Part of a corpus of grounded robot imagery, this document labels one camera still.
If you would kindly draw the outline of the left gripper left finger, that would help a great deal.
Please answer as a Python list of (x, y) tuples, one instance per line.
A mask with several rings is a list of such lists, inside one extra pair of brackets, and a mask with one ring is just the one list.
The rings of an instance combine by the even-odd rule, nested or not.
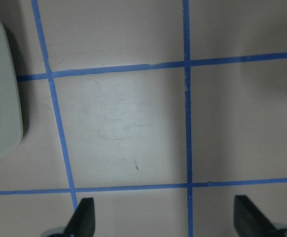
[(92, 197), (83, 198), (62, 233), (63, 237), (93, 237), (95, 205)]

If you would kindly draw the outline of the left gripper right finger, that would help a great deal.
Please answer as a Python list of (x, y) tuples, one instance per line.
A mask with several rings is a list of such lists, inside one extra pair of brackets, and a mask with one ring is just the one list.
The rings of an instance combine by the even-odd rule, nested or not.
[(234, 196), (233, 224), (240, 237), (275, 237), (278, 232), (245, 195)]

